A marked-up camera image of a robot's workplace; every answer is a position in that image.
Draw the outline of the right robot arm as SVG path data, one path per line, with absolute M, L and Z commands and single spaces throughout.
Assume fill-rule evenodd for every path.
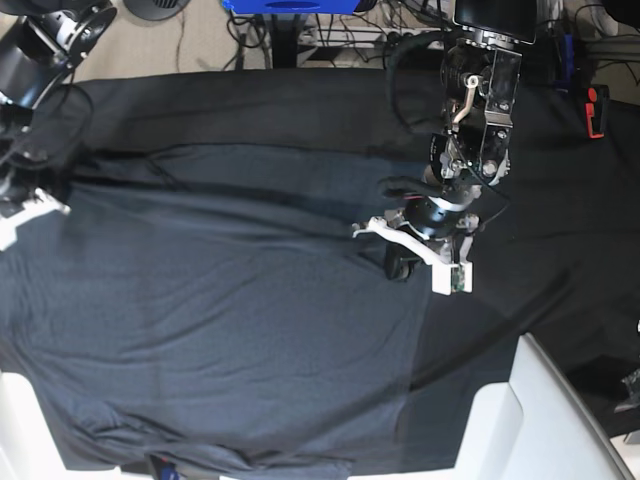
M 15 19 L 1 35 L 1 199 L 18 202 L 30 189 L 22 177 L 49 163 L 19 159 L 35 110 L 84 62 L 117 8 L 110 1 L 3 1 L 1 12 Z

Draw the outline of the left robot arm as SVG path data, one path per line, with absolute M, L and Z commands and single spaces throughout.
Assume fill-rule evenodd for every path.
M 472 243 L 510 205 L 497 186 L 510 170 L 523 60 L 517 47 L 534 43 L 537 13 L 534 1 L 455 1 L 449 14 L 436 11 L 436 29 L 399 41 L 390 53 L 385 87 L 391 111 L 406 131 L 427 132 L 431 139 L 421 179 L 396 176 L 379 183 L 383 195 L 405 202 L 381 223 L 388 279 L 404 280 L 425 264 L 447 292 L 470 289 Z M 442 108 L 436 117 L 410 121 L 400 107 L 400 67 L 435 43 L 443 47 Z

